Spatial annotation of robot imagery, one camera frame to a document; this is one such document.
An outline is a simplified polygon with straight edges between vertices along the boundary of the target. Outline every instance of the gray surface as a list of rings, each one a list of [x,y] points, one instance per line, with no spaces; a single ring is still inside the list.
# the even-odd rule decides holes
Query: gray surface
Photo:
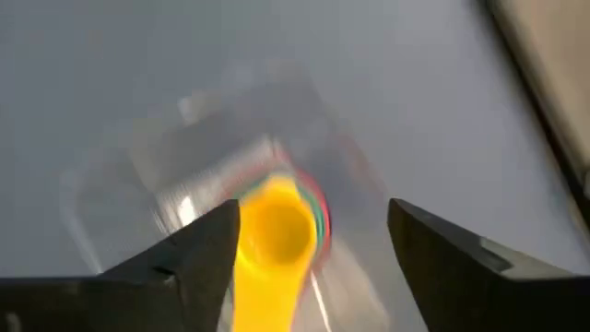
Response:
[[[4,0],[0,13],[2,275],[88,271],[58,221],[63,169],[109,124],[273,57],[309,70],[391,195],[590,272],[472,1]]]

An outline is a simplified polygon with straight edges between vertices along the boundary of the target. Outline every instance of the clear plastic container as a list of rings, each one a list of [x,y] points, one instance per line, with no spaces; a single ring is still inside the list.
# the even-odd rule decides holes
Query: clear plastic container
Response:
[[[332,220],[331,249],[303,288],[292,330],[391,330],[391,280],[401,272],[384,194],[296,67],[272,64],[256,80],[197,91],[168,113],[113,128],[62,178],[63,219],[101,273],[207,213],[229,198],[236,174],[277,156],[315,179]],[[219,331],[231,330],[226,299]]]

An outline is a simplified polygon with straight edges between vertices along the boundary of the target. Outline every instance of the yellow measuring spoon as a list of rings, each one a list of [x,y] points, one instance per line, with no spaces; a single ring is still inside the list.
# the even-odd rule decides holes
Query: yellow measuring spoon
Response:
[[[317,235],[295,182],[272,176],[240,202],[234,332],[290,331]]]

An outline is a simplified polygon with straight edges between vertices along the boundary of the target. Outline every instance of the white surface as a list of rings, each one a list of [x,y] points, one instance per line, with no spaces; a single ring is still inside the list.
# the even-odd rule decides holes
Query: white surface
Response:
[[[1,275],[88,271],[58,220],[63,169],[109,125],[267,58],[302,63],[392,196],[590,272],[560,178],[474,1],[1,6]]]

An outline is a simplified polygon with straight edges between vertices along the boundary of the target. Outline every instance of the plastic container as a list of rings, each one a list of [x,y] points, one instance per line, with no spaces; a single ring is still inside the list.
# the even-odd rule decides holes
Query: plastic container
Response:
[[[298,277],[301,286],[283,290],[298,293],[292,317],[283,319],[292,320],[293,331],[388,331],[390,280],[399,278],[399,268],[384,195],[311,80],[288,65],[263,71],[247,84],[197,91],[169,113],[110,130],[63,176],[64,221],[88,265],[101,273],[234,196],[252,170],[286,165],[321,188],[331,222],[320,231],[330,231],[331,241]],[[300,213],[295,224],[309,218],[305,208],[288,206]],[[314,232],[298,259],[309,258],[308,245],[319,239]],[[277,259],[258,263],[280,266]],[[232,330],[234,295],[228,291],[219,331]]]

